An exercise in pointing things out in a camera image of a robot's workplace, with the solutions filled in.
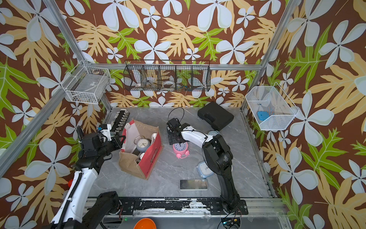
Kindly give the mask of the grey round alarm clock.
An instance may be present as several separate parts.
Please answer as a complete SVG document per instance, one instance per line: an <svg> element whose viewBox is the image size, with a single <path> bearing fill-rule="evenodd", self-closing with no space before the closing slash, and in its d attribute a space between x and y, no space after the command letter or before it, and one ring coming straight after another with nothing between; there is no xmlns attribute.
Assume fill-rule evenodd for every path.
<svg viewBox="0 0 366 229"><path fill-rule="evenodd" d="M144 153L150 147L151 141L144 136L139 136L134 140L134 144L140 153Z"/></svg>

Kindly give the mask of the pink twin-bell alarm clock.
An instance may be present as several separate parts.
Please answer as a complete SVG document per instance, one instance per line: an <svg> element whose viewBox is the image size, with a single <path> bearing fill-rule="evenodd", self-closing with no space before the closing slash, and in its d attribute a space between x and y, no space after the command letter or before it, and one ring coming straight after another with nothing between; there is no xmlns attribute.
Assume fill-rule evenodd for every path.
<svg viewBox="0 0 366 229"><path fill-rule="evenodd" d="M173 144L173 151L178 159L184 159L190 155L187 142Z"/></svg>

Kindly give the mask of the blue square alarm clock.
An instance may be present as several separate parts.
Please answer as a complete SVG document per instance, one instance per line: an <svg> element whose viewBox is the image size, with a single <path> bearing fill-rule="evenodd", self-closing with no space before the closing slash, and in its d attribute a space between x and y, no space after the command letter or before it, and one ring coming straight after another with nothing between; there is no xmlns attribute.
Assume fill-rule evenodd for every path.
<svg viewBox="0 0 366 229"><path fill-rule="evenodd" d="M196 168L202 178L208 178L214 174L214 172L208 167L208 165L204 161L200 162Z"/></svg>

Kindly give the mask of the red burlap canvas bag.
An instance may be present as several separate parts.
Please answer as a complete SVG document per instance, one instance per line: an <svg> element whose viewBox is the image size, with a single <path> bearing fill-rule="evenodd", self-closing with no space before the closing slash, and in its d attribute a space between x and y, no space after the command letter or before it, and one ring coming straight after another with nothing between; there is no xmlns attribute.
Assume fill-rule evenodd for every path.
<svg viewBox="0 0 366 229"><path fill-rule="evenodd" d="M120 169L132 176L148 180L164 148L159 128L132 120L124 127L123 136L126 139L119 153ZM140 153L134 144L134 140L139 136L151 141L150 147L144 153Z"/></svg>

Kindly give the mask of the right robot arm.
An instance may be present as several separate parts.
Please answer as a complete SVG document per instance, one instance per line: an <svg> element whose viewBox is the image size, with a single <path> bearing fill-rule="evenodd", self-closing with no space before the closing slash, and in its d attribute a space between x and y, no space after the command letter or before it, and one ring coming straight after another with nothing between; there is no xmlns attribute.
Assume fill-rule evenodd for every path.
<svg viewBox="0 0 366 229"><path fill-rule="evenodd" d="M208 168L217 177L221 188L221 201L224 212L230 214L239 206L240 196L235 188L232 176L233 154L224 138L210 135L194 129L191 125L181 124L177 118L167 122L170 144L191 142L202 149Z"/></svg>

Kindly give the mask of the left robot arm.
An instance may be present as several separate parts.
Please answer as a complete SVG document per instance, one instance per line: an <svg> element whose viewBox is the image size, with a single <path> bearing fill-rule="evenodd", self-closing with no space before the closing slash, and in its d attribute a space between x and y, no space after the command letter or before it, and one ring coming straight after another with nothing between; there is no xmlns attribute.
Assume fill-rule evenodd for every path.
<svg viewBox="0 0 366 229"><path fill-rule="evenodd" d="M107 213L118 212L120 199L115 191L97 197L94 205L84 213L91 187L98 177L105 157L120 150L126 140L124 135L110 135L108 125L102 125L96 133L84 134L77 127L81 150L78 161L72 165L74 178L60 209L47 229L95 229Z"/></svg>

